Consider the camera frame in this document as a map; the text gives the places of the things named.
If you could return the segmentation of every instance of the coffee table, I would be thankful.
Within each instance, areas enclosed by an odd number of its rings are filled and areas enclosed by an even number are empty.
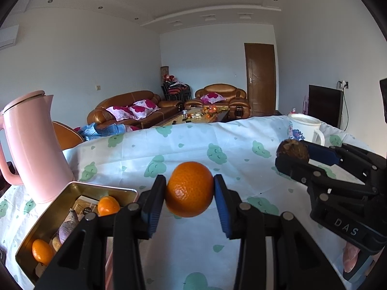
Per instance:
[[[191,108],[188,110],[188,113],[195,113],[195,112],[200,112],[202,108]],[[191,118],[187,120],[191,120],[191,123],[214,123],[214,122],[222,122],[228,118],[228,113],[229,110],[227,109],[226,111],[221,111],[219,113],[214,114],[211,118],[207,118],[205,115],[202,116],[201,118]],[[165,119],[164,121],[156,124],[156,126],[168,126],[172,125],[172,122],[176,121],[176,124],[183,124],[186,123],[183,121],[183,111],[175,114],[174,116],[169,117],[168,119]]]

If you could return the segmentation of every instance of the television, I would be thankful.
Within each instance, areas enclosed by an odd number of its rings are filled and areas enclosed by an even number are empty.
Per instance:
[[[343,98],[341,90],[309,85],[308,115],[339,129]]]

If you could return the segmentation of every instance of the kettle handle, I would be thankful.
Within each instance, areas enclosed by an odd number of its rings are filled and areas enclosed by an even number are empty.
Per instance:
[[[0,130],[4,129],[4,116],[0,115]],[[13,174],[8,167],[7,161],[5,160],[5,155],[3,152],[3,147],[0,143],[0,170],[3,174],[4,179],[11,185],[23,185],[23,181],[19,175]]]

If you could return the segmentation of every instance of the brown wooden door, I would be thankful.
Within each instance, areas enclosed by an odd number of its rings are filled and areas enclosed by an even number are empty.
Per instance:
[[[252,116],[271,116],[275,111],[274,46],[246,43],[247,99]]]

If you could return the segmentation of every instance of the air conditioner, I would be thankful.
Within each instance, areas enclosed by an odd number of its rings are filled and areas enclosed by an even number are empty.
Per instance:
[[[12,47],[16,44],[16,35],[19,25],[0,29],[0,50]]]

